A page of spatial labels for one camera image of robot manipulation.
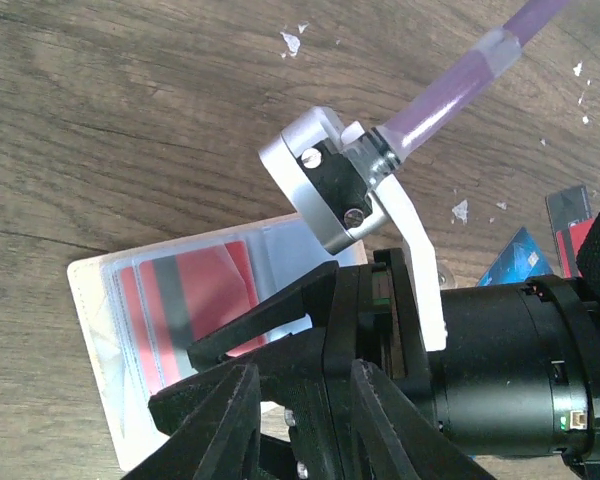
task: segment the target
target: paint chip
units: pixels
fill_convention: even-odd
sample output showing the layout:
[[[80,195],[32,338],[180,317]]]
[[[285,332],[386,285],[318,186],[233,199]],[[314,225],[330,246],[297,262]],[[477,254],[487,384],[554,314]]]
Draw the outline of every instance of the paint chip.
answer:
[[[582,73],[582,61],[580,61],[578,63],[578,65],[576,65],[575,67],[573,67],[573,74],[576,77],[579,77],[581,73]]]
[[[287,43],[289,55],[292,57],[298,55],[298,50],[300,49],[300,39],[295,35],[285,32],[284,30],[280,32],[280,35],[282,35],[282,38]]]
[[[453,213],[458,220],[462,220],[463,225],[466,225],[469,220],[469,202],[467,199],[465,198],[458,205],[453,207],[451,213]]]

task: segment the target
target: clear plastic tube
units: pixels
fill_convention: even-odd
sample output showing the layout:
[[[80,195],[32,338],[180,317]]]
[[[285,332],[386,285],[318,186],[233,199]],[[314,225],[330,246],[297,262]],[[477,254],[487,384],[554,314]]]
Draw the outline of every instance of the clear plastic tube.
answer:
[[[569,0],[530,0],[484,35],[404,110],[377,127],[400,163],[471,103],[522,55],[522,47]]]

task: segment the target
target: silver screw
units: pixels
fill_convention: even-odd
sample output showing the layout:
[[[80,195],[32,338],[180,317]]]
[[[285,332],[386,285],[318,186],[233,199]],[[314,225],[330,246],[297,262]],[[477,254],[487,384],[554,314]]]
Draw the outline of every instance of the silver screw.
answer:
[[[296,426],[296,417],[293,415],[293,410],[288,408],[284,409],[284,423],[287,424],[287,427]]]
[[[356,228],[364,222],[364,212],[359,208],[350,208],[344,213],[344,224],[347,228]]]
[[[322,163],[322,154],[316,148],[307,148],[302,152],[300,160],[306,168],[316,168]]]
[[[307,470],[307,466],[304,463],[298,462],[297,471],[298,478],[300,478],[301,480],[306,480],[307,478],[309,478],[309,470]]]

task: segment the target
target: purple cable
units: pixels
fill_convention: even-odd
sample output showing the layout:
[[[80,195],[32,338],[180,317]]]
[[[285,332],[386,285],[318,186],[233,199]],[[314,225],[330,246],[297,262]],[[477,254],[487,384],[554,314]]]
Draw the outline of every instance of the purple cable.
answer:
[[[503,27],[482,37],[409,106],[377,127],[400,163],[471,103],[522,54],[570,0],[529,0]]]

